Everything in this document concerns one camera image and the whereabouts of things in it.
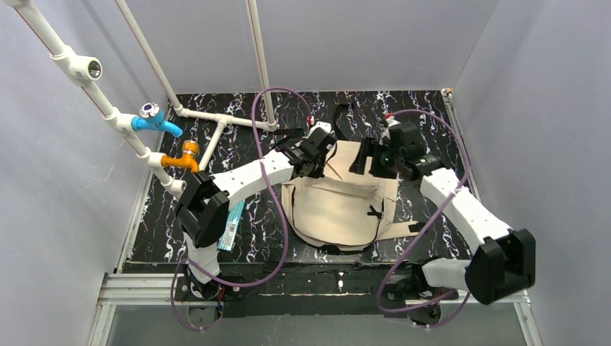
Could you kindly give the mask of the beige student backpack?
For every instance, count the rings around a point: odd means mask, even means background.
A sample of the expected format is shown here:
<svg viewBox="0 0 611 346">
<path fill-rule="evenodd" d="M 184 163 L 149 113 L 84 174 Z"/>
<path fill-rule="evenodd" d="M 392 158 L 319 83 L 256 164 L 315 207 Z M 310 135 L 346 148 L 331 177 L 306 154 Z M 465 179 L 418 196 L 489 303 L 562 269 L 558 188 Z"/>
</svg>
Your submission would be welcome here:
<svg viewBox="0 0 611 346">
<path fill-rule="evenodd" d="M 418 235 L 420 223 L 394 220 L 398 180 L 349 172 L 359 144 L 334 132 L 338 141 L 324 160 L 323 177 L 296 177 L 281 186 L 296 235 L 327 252 L 361 252 L 375 241 Z"/>
</svg>

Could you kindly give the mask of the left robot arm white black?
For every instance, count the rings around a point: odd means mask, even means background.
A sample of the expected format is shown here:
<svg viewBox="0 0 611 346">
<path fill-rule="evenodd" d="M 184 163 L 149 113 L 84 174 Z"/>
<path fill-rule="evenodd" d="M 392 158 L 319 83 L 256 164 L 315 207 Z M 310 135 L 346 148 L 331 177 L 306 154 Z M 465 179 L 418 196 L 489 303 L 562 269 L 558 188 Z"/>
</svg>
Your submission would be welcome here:
<svg viewBox="0 0 611 346">
<path fill-rule="evenodd" d="M 335 143 L 331 124 L 319 122 L 307 136 L 285 138 L 268 154 L 241 167 L 218 174 L 193 174 L 175 208 L 187 243 L 190 279 L 201 285 L 215 281 L 229 286 L 230 282 L 219 277 L 218 241 L 231 209 L 297 177 L 322 177 L 326 156 Z"/>
</svg>

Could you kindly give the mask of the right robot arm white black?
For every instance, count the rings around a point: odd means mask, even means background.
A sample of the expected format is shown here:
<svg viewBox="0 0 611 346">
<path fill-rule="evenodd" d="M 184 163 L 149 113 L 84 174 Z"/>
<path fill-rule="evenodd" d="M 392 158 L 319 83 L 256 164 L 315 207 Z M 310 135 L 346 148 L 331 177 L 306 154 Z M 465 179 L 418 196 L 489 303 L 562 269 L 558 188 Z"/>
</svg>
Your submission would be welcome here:
<svg viewBox="0 0 611 346">
<path fill-rule="evenodd" d="M 466 240 L 470 260 L 431 258 L 407 265 L 409 276 L 384 291 L 419 294 L 435 288 L 465 290 L 484 305 L 535 284 L 536 240 L 491 213 L 439 156 L 427 153 L 415 125 L 391 121 L 381 139 L 363 138 L 349 167 L 355 174 L 418 182 Z"/>
</svg>

